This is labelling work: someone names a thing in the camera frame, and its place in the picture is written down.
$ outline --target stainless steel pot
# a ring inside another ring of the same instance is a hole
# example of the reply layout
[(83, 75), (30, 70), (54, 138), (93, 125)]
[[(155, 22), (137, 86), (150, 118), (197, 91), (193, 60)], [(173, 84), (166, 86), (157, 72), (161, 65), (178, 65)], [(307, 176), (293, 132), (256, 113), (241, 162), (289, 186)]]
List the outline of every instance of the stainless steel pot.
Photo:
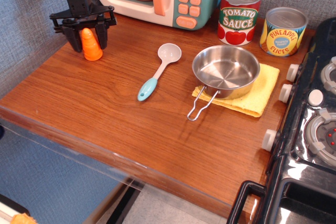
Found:
[[(230, 45), (204, 49), (196, 55), (192, 67), (197, 85), (203, 88), (187, 116), (190, 121), (197, 120), (215, 98), (235, 99), (247, 94), (260, 72), (259, 61), (251, 52)], [(191, 118), (190, 115), (196, 109), (196, 102), (203, 92), (211, 96), (211, 99), (195, 118)]]

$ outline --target tomato sauce can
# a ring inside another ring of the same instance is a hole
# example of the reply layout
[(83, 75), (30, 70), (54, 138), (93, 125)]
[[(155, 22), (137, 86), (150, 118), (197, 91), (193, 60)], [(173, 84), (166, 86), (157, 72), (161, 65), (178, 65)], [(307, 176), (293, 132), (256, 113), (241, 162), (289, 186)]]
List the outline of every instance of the tomato sauce can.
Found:
[(308, 17), (290, 7), (277, 7), (266, 13), (260, 47), (274, 56), (290, 56), (300, 47)]
[(252, 41), (261, 0), (221, 0), (218, 37), (229, 45)]

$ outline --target yellow cloth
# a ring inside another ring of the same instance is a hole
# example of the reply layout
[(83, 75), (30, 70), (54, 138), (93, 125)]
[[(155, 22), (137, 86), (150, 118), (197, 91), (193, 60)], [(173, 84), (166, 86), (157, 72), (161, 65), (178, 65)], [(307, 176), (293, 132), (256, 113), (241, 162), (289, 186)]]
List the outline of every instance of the yellow cloth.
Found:
[[(215, 98), (212, 103), (259, 118), (264, 112), (268, 100), (273, 92), (279, 72), (280, 70), (277, 68), (260, 64), (259, 76), (254, 81), (251, 90), (246, 95), (231, 100)], [(197, 97), (201, 89), (202, 86), (196, 87), (192, 96)], [(207, 102), (211, 99), (211, 97), (204, 92), (199, 98)]]

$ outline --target pan handle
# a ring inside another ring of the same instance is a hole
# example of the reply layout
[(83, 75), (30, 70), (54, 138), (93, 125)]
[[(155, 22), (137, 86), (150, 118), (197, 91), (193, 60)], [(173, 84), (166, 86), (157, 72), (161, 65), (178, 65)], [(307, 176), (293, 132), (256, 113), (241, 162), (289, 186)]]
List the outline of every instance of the pan handle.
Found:
[(198, 96), (196, 97), (195, 101), (194, 101), (194, 107), (190, 110), (189, 114), (187, 115), (187, 118), (190, 121), (196, 121), (197, 118), (199, 117), (200, 113), (205, 110), (207, 107), (210, 106), (211, 102), (215, 99), (216, 95), (218, 94), (219, 90), (216, 91), (216, 93), (211, 97), (210, 101), (208, 102), (208, 104), (206, 106), (204, 106), (203, 108), (200, 109), (200, 111), (197, 113), (197, 115), (195, 116), (195, 118), (190, 118), (190, 115), (194, 112), (195, 108), (196, 108), (196, 102), (199, 99), (199, 97), (201, 96), (202, 92), (204, 91), (205, 86), (203, 86), (203, 88), (201, 89), (201, 91), (199, 92)]

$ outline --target tomato sauce label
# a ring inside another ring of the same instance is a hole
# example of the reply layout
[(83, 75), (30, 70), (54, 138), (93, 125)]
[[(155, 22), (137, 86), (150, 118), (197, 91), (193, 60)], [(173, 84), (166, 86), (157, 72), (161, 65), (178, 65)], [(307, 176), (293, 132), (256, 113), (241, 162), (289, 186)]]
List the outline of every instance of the tomato sauce label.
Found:
[(252, 41), (258, 10), (253, 8), (223, 7), (219, 12), (218, 37), (230, 45), (242, 46)]
[(245, 30), (256, 25), (257, 10), (226, 7), (220, 11), (219, 22), (226, 28)]

